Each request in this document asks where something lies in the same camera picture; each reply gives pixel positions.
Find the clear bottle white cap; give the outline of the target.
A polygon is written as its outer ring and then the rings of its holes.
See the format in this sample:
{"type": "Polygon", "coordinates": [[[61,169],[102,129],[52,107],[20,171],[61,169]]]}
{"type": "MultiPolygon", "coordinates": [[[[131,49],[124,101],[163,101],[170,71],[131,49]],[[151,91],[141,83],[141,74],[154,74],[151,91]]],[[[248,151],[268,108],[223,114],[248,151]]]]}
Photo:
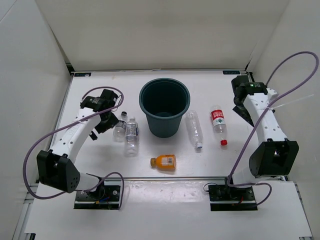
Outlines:
{"type": "Polygon", "coordinates": [[[192,146],[198,151],[203,148],[203,133],[198,114],[195,110],[189,110],[185,114],[185,123],[189,140],[192,146]]]}

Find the red label bottle red cap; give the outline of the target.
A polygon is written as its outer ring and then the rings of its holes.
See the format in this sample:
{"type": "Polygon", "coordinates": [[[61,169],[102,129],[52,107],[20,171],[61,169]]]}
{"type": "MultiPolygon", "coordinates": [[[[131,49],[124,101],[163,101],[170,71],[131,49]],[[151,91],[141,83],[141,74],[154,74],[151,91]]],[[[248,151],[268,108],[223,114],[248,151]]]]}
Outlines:
{"type": "Polygon", "coordinates": [[[222,108],[219,105],[213,105],[210,109],[210,118],[213,126],[214,136],[222,147],[228,145],[227,125],[222,108]]]}

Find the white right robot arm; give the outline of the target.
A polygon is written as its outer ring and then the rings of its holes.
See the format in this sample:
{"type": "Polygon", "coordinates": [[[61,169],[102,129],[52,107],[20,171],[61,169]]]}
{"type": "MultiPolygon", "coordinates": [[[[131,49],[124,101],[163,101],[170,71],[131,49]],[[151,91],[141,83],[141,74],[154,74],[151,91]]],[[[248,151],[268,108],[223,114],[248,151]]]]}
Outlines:
{"type": "Polygon", "coordinates": [[[268,178],[290,173],[299,151],[296,141],[289,140],[281,130],[274,110],[269,106],[278,93],[262,82],[250,82],[244,75],[231,81],[234,93],[234,111],[248,122],[258,138],[258,148],[252,153],[247,166],[233,170],[224,193],[230,200],[238,199],[247,184],[258,184],[268,178]]]}

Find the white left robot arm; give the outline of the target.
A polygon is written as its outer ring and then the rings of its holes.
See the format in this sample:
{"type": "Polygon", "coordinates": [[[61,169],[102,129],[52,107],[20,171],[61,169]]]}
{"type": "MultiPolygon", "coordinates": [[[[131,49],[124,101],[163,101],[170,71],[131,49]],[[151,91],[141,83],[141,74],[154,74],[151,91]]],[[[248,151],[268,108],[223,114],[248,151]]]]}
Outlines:
{"type": "Polygon", "coordinates": [[[119,122],[110,110],[115,107],[118,98],[114,91],[104,89],[100,96],[86,96],[81,101],[73,125],[48,151],[42,150],[36,157],[39,181],[43,185],[66,193],[84,191],[93,200],[103,198],[105,188],[100,179],[79,172],[75,161],[88,137],[96,140],[97,134],[112,129],[119,122]]]}

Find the orange juice bottle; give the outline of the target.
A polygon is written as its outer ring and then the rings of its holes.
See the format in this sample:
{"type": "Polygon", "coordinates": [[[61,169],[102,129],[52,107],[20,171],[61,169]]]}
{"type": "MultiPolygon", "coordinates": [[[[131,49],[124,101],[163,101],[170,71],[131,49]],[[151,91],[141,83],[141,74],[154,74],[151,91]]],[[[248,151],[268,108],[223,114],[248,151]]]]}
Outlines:
{"type": "Polygon", "coordinates": [[[150,166],[164,171],[176,169],[176,156],[174,154],[160,155],[150,159],[150,166]]]}

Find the small clear bottle black cap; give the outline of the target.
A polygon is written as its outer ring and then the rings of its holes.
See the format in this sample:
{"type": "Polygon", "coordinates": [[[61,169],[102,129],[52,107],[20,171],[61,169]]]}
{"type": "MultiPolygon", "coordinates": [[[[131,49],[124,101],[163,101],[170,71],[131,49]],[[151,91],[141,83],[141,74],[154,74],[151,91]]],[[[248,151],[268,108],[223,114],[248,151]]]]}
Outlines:
{"type": "Polygon", "coordinates": [[[115,125],[113,129],[113,139],[116,142],[124,142],[126,137],[126,129],[127,129],[127,122],[128,122],[128,116],[127,112],[122,111],[119,118],[119,122],[115,125]]]}

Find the clear labelled water bottle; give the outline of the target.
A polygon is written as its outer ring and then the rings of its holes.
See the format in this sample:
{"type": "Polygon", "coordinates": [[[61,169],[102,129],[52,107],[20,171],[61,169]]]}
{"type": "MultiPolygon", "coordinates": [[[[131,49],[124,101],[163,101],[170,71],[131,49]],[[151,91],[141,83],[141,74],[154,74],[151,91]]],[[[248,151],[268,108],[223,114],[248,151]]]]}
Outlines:
{"type": "Polygon", "coordinates": [[[126,123],[124,154],[134,157],[139,152],[139,126],[135,117],[126,123]]]}

